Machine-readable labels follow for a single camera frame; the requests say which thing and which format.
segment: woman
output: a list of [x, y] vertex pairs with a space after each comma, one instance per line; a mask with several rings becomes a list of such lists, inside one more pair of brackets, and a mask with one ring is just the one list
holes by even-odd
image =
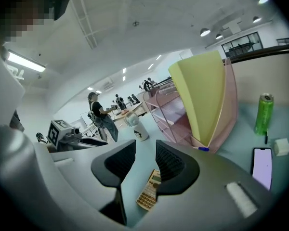
[[110, 118], [108, 113], [112, 112], [116, 108], [110, 108], [109, 110], [104, 110], [103, 107], [100, 105], [100, 103], [97, 101], [98, 96], [95, 92], [91, 92], [88, 95], [89, 100], [89, 106], [90, 110], [94, 113], [94, 116], [98, 120], [97, 125], [101, 128], [105, 128], [109, 131], [111, 137], [115, 142], [118, 141], [118, 129], [113, 122], [113, 120]]

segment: desk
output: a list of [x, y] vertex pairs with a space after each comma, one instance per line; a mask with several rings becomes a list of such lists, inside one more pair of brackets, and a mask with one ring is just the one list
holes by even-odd
[[[142, 107], [143, 105], [143, 102], [140, 102], [132, 107], [127, 107], [127, 110], [129, 111], [134, 111], [137, 115], [141, 115], [141, 114], [144, 114], [145, 113], [145, 110], [143, 109]], [[115, 122], [115, 121], [118, 121], [120, 119], [123, 119], [125, 117], [125, 114], [124, 115], [114, 115], [113, 117], [111, 117], [111, 119]]]
[[[236, 125], [217, 151], [217, 154], [230, 159], [249, 173], [254, 147], [273, 147], [273, 141], [280, 138], [288, 138], [289, 141], [289, 108], [274, 106], [267, 145], [264, 144], [264, 136], [257, 136], [253, 131], [257, 111], [257, 104], [239, 104]], [[150, 137], [143, 142], [136, 142], [136, 160], [122, 183], [122, 197], [128, 227], [133, 227], [147, 213], [136, 204], [135, 200], [145, 186], [152, 170], [159, 170], [155, 162], [156, 140], [167, 140], [151, 114], [140, 117], [140, 120]], [[127, 139], [135, 139], [130, 127], [119, 130], [118, 140]], [[278, 196], [285, 190], [289, 182], [289, 155], [276, 157], [273, 151], [272, 155], [271, 192]]]

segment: smartphone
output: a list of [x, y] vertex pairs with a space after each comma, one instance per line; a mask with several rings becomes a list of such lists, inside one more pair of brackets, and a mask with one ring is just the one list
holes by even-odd
[[254, 148], [252, 176], [267, 190], [272, 182], [272, 151], [270, 148]]

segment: black shirt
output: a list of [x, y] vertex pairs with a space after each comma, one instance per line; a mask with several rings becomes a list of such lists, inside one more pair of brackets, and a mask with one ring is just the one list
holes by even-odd
[[100, 105], [99, 102], [95, 101], [91, 104], [92, 107], [92, 111], [95, 114], [96, 117], [100, 117], [100, 118], [104, 118], [106, 117], [106, 115], [101, 114], [101, 112], [99, 111], [100, 108], [102, 108], [102, 106]]

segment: blue pen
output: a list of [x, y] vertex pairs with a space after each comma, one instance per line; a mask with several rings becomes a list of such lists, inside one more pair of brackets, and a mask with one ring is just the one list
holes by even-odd
[[208, 147], [198, 147], [198, 150], [204, 151], [204, 152], [208, 152], [209, 149]]

